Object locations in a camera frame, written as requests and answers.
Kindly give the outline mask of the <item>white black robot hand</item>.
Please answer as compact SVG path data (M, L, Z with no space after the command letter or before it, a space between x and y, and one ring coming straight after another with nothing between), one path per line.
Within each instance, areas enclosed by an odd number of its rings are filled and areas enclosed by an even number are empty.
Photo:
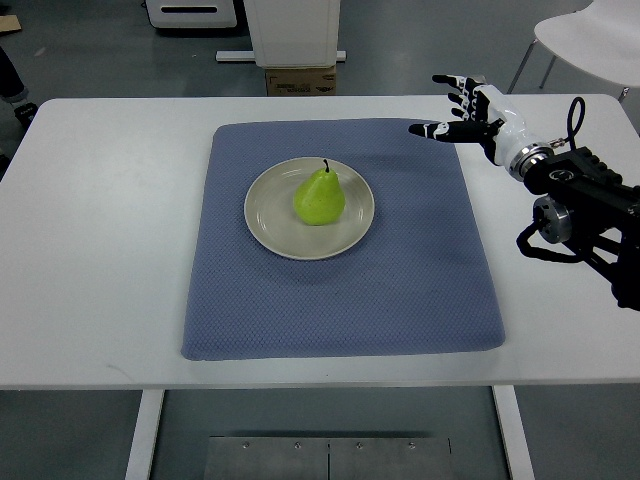
M492 164L518 181L533 164L551 156L550 144L528 129L524 117L495 86L459 75L437 74L432 80L455 89L448 99L454 103L451 113L456 119L413 124L410 133L445 143L478 144Z

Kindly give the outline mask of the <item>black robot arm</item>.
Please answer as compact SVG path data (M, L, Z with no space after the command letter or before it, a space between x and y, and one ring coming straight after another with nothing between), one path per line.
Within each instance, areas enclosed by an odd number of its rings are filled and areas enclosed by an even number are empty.
M639 188L623 184L591 150L577 147L586 103L573 99L567 116L570 149L536 153L515 169L538 196L532 223L517 237L526 257L584 262L611 284L621 308L639 309Z

